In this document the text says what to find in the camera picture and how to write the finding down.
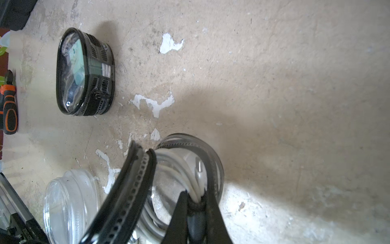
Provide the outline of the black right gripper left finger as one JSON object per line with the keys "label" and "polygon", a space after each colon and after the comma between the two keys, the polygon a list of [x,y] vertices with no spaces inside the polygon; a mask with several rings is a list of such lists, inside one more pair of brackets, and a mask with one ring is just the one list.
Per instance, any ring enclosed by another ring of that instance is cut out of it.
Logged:
{"label": "black right gripper left finger", "polygon": [[188,196],[186,191],[180,193],[161,244],[187,244]]}

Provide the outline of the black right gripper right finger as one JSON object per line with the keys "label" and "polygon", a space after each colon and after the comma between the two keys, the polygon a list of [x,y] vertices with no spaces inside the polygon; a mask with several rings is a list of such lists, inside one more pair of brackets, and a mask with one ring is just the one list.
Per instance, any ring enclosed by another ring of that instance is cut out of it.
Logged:
{"label": "black right gripper right finger", "polygon": [[213,190],[206,193],[206,239],[208,244],[232,244]]}

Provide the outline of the mint green charger plug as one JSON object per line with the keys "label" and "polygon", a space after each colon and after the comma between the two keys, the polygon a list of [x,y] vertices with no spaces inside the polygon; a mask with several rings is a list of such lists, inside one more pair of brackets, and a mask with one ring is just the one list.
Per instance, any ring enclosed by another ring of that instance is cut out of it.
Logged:
{"label": "mint green charger plug", "polygon": [[82,50],[81,41],[77,40],[69,51],[69,57],[71,62],[71,70],[74,76],[75,83],[78,86],[84,86],[85,79],[85,67],[84,67],[84,55]]}

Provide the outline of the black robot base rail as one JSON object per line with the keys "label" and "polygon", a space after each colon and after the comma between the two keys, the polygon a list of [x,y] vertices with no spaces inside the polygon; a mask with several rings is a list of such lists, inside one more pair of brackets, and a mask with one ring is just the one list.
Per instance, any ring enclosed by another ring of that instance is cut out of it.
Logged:
{"label": "black robot base rail", "polygon": [[47,235],[3,173],[1,173],[1,243],[49,243]]}

